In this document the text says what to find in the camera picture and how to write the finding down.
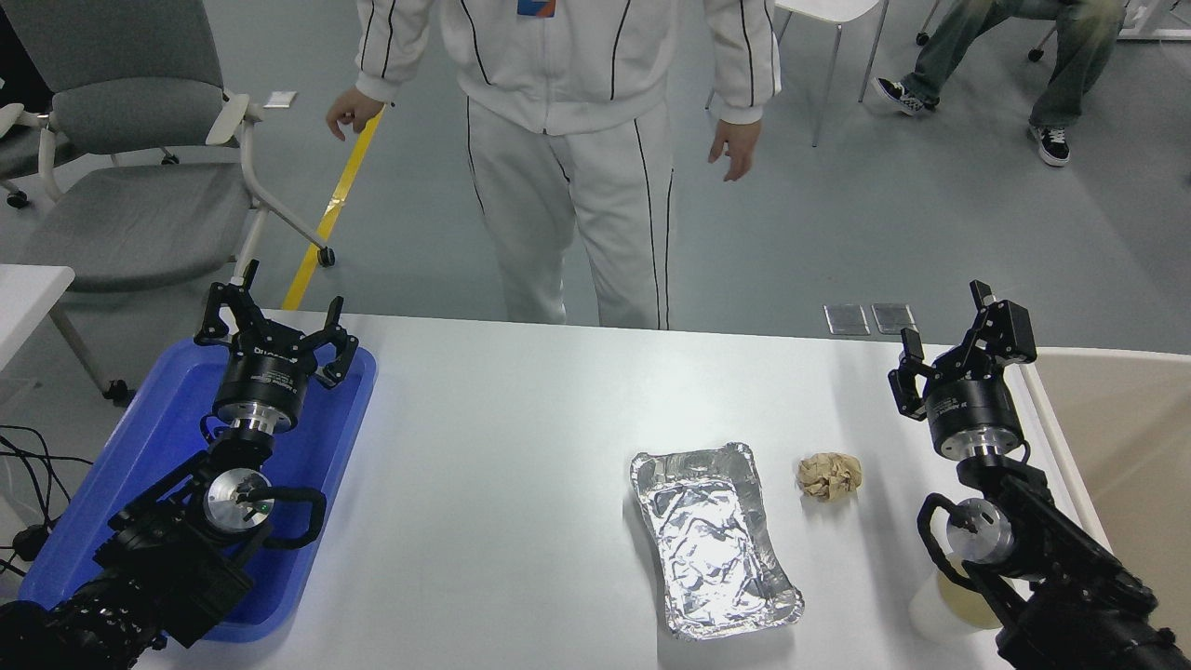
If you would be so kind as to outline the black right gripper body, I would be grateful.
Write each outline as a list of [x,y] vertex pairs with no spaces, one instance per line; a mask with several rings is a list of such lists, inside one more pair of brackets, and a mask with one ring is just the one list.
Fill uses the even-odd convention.
[[924,386],[925,421],[934,446],[983,442],[1018,446],[1024,428],[1003,372],[977,378],[931,378]]

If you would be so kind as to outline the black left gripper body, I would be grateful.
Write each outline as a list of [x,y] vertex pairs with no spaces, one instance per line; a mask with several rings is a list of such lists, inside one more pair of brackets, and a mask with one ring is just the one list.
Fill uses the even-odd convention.
[[314,376],[314,355],[278,353],[239,338],[229,343],[229,353],[214,411],[230,412],[233,406],[247,403],[261,403],[280,412],[303,409],[308,378]]

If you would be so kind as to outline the person's right hand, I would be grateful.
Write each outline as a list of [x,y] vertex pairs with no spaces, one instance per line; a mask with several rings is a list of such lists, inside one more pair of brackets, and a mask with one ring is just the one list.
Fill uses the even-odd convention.
[[386,105],[387,102],[375,100],[356,87],[349,87],[328,107],[325,126],[337,140],[347,140],[345,129],[354,134],[362,133]]

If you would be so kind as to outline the person's left hand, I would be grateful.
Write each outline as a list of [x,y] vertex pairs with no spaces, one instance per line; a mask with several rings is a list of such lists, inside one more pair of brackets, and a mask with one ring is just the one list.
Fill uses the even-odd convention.
[[715,123],[707,162],[715,164],[721,158],[728,158],[723,182],[738,181],[753,168],[762,129],[761,120],[747,124],[727,123],[727,120]]

